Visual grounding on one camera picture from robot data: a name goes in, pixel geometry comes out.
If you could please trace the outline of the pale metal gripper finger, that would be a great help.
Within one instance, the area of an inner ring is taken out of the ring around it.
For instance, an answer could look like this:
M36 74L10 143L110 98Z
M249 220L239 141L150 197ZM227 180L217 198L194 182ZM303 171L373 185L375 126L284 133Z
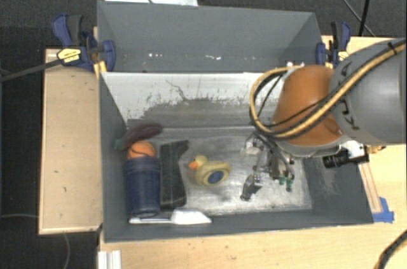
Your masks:
M261 183L261 176L257 174L250 174L247 176L240 198L242 200L250 200L252 195L256 194L263 184Z
M254 156L258 155L264 148L263 142L256 138L256 137L251 137L248 138L244 142L244 154L249 155L249 156Z

